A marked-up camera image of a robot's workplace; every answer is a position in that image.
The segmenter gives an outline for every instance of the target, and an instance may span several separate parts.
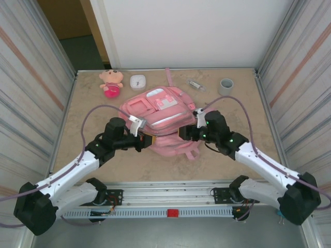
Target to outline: corrugated metal panel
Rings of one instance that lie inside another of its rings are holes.
[[[44,178],[64,117],[74,70],[33,0],[0,2],[0,197]],[[16,224],[15,201],[0,222]],[[17,247],[23,228],[1,229],[1,247]]]
[[[289,167],[331,193],[331,1],[306,1],[268,59],[260,79]],[[326,246],[330,214],[315,214]]]

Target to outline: backpack strap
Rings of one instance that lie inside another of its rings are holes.
[[[165,73],[167,74],[167,79],[168,79],[169,86],[170,87],[174,86],[174,83],[172,82],[172,78],[171,78],[170,69],[169,68],[166,68],[165,69]]]
[[[188,158],[189,160],[193,161],[193,160],[196,160],[196,159],[199,158],[200,152],[199,152],[199,149],[198,149],[198,148],[195,148],[195,149],[193,149],[192,151],[188,151],[188,152],[186,152],[185,154],[186,154],[186,156],[187,156],[187,158]]]

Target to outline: white wall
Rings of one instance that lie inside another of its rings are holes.
[[[113,68],[255,67],[292,0],[91,0]]]

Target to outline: red block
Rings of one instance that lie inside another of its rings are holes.
[[[168,209],[167,216],[169,218],[178,218],[179,217],[179,210],[178,209]]]

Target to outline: doll face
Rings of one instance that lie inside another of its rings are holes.
[[[104,83],[115,83],[119,84],[123,79],[123,74],[117,70],[107,70],[103,71],[99,77]]]

